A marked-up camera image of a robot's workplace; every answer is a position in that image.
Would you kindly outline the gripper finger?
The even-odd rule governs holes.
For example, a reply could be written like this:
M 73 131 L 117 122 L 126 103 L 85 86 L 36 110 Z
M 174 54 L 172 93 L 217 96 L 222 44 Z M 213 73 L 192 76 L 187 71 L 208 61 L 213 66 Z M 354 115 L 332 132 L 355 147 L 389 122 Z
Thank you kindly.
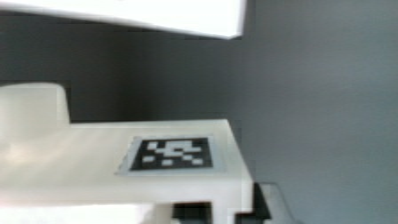
M 254 184 L 252 212 L 236 215 L 236 224 L 300 224 L 275 183 Z

